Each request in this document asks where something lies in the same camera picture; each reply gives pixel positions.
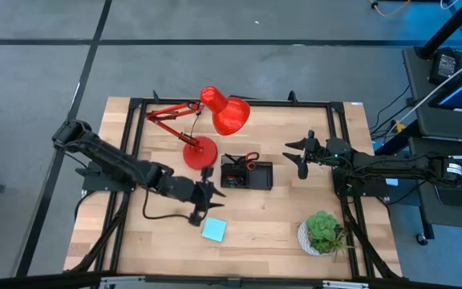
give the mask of green plant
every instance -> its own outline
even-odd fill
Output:
[[[345,235],[338,221],[328,213],[320,211],[306,221],[311,246],[320,253],[331,253],[345,247]]]

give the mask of lamp arm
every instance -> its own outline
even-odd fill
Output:
[[[164,124],[162,120],[175,120],[179,116],[187,116],[193,113],[198,115],[198,114],[201,114],[201,111],[204,107],[205,106],[201,102],[189,101],[188,103],[174,105],[170,108],[165,108],[157,112],[146,113],[145,118],[147,120],[150,120],[154,124],[160,126],[162,129],[166,130],[167,132],[170,132],[172,135],[177,136],[177,138],[184,141],[185,143],[191,146],[197,147],[199,146],[198,140],[182,132],[177,132],[173,128]]]

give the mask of wooden tabletop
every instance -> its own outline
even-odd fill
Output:
[[[99,130],[100,137],[119,147],[129,98],[110,97]],[[148,112],[166,106],[149,105]],[[363,106],[346,103],[346,119],[352,147],[373,154]],[[338,116],[335,123],[339,131]],[[178,132],[190,133],[195,116],[166,121]],[[222,243],[201,237],[203,226],[195,227],[185,219],[157,221],[143,218],[141,210],[145,192],[132,194],[126,221],[119,273],[154,275],[247,276],[282,278],[351,277],[347,254],[314,257],[298,245],[297,229],[311,214],[325,210],[342,223],[340,204],[334,195],[330,168],[310,164],[309,176],[299,180],[295,164],[282,152],[300,153],[285,147],[286,142],[301,140],[309,129],[321,143],[330,137],[323,108],[251,107],[250,118],[239,132],[221,136],[213,128],[211,112],[205,109],[193,130],[217,143],[220,163],[222,153],[261,154],[260,161],[274,163],[274,187],[270,191],[221,189],[221,171],[214,170],[211,181],[227,197],[214,196],[212,201],[225,204],[212,209],[208,217],[227,222]],[[132,150],[130,136],[128,152]],[[184,143],[155,124],[146,121],[139,159],[157,161],[175,169],[175,175],[200,180],[200,172],[190,169],[181,154]],[[101,233],[108,192],[98,192],[79,208],[65,269],[75,266],[90,250]],[[401,274],[390,219],[382,204],[373,197],[363,197],[363,211],[368,237],[389,267]],[[189,214],[193,205],[150,193],[147,214]],[[104,268],[108,269],[113,240],[107,247]],[[365,275],[363,254],[358,254],[360,272]]]

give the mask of black desk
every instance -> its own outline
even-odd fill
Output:
[[[403,59],[413,100],[421,100],[436,88],[436,85],[428,82],[432,60],[427,61],[419,58],[414,48],[404,49]],[[407,139],[412,136],[438,136],[457,140],[462,139],[462,112],[431,108],[428,106],[428,101],[430,99],[416,109],[417,119],[377,149],[375,155],[392,155],[399,152],[407,146]]]
[[[411,154],[414,155],[427,152],[437,152],[445,155],[462,154],[462,142],[460,141],[411,137],[408,144]],[[434,185],[428,183],[421,185],[419,195],[425,238],[434,238],[431,224],[462,227],[462,207],[442,204],[438,200]]]

